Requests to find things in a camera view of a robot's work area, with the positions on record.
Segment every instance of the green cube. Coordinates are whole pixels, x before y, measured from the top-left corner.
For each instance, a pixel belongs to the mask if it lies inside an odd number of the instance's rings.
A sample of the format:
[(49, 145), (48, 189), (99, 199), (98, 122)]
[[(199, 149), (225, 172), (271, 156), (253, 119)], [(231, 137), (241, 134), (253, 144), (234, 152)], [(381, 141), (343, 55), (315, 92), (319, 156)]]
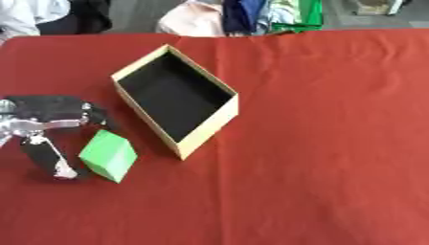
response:
[(137, 154), (127, 139), (100, 130), (79, 157), (94, 172), (120, 183), (137, 159)]

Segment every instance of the person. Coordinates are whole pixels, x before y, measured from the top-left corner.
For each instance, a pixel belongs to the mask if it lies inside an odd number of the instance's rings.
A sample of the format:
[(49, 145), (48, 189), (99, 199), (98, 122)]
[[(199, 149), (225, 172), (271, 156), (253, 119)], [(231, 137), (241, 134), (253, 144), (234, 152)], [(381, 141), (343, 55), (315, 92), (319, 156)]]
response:
[(0, 46), (19, 35), (101, 33), (111, 0), (0, 0)]

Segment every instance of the red table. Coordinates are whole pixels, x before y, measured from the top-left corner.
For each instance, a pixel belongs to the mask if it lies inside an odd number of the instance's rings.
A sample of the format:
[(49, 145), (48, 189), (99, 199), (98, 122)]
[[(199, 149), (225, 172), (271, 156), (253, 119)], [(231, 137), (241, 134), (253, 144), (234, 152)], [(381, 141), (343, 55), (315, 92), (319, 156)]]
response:
[[(240, 115), (180, 162), (109, 75), (164, 43), (233, 86)], [(55, 182), (0, 150), (5, 245), (429, 244), (429, 31), (16, 38), (0, 96), (98, 102), (141, 157), (119, 185)], [(78, 154), (96, 129), (54, 135)]]

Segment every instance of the cardboard box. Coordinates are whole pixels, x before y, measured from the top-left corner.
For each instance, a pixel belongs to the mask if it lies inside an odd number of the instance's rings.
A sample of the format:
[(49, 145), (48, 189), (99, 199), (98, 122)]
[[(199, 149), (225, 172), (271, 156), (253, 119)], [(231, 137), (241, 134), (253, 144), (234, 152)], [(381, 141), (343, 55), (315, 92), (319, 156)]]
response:
[(182, 160), (238, 114), (238, 94), (170, 45), (112, 76), (120, 96)]

